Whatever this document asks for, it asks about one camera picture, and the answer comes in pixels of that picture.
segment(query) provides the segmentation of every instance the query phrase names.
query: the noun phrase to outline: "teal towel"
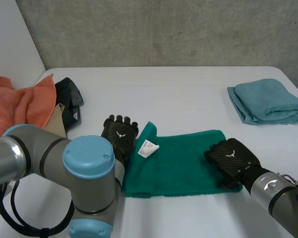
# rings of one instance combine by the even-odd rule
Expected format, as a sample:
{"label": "teal towel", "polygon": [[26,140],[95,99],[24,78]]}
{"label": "teal towel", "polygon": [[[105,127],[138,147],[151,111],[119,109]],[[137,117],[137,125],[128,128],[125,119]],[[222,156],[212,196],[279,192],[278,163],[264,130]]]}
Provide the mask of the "teal towel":
{"label": "teal towel", "polygon": [[227,88],[243,123],[296,124],[298,98],[289,93],[278,80],[268,78]]}
{"label": "teal towel", "polygon": [[[223,175],[207,163],[204,152],[225,140],[220,130],[157,137],[157,129],[148,122],[136,141],[126,171],[123,191],[127,197],[185,196],[229,192],[222,188]],[[145,140],[159,145],[147,158],[138,154]],[[241,187],[230,190],[238,192]]]}

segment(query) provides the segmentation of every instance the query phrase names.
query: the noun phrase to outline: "towel label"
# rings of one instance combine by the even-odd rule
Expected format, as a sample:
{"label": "towel label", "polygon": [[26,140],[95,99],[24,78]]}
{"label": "towel label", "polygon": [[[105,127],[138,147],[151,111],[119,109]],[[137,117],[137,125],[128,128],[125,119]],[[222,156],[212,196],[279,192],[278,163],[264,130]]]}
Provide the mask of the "towel label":
{"label": "towel label", "polygon": [[158,148],[159,148],[158,145],[155,145],[152,142],[145,140],[143,145],[140,147],[138,154],[144,158],[147,158],[149,155],[151,155]]}

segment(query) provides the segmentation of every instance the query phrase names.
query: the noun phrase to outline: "black cable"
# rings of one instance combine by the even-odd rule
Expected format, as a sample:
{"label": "black cable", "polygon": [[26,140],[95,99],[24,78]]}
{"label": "black cable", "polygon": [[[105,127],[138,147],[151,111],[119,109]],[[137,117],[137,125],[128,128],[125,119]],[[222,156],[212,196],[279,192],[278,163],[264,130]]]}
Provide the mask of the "black cable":
{"label": "black cable", "polygon": [[16,181],[13,190],[12,190],[12,194],[11,194],[11,207],[12,207],[12,211],[15,215],[15,217],[17,218],[17,220],[21,223],[18,224],[6,211],[4,204],[3,204],[3,198],[7,189],[8,183],[5,182],[3,185],[0,184],[0,214],[2,215],[3,219],[17,232],[19,232],[20,234],[24,235],[24,236],[28,236],[28,237],[40,237],[40,238],[47,238],[49,236],[53,236],[56,235],[58,233],[60,233],[61,231],[63,231],[68,224],[71,221],[71,218],[74,214],[74,204],[71,201],[69,210],[67,212],[67,214],[65,215],[64,219],[55,227],[49,229],[49,228],[43,228],[43,229],[37,229],[29,224],[27,224],[18,214],[17,210],[16,210],[16,206],[15,206],[15,193],[16,190],[19,186],[19,181]]}

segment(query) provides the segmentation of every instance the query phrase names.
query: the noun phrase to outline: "orange towel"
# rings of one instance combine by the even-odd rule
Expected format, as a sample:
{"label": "orange towel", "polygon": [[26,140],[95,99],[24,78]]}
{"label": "orange towel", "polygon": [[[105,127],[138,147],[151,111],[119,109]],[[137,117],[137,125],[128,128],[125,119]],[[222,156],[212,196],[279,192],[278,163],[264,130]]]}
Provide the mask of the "orange towel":
{"label": "orange towel", "polygon": [[45,127],[56,102],[53,75],[34,87],[15,90],[11,80],[0,76],[0,136],[16,124]]}

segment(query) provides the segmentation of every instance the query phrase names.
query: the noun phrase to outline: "beige cloth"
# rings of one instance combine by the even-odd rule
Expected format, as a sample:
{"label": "beige cloth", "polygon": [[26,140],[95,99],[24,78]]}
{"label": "beige cloth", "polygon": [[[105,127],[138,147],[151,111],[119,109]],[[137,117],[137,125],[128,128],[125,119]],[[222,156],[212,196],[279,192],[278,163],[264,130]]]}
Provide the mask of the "beige cloth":
{"label": "beige cloth", "polygon": [[62,113],[64,110],[63,104],[57,104],[54,108],[54,111],[50,117],[49,122],[46,124],[45,130],[54,133],[56,135],[59,135],[61,137],[66,138],[66,133],[63,125],[62,120]]}

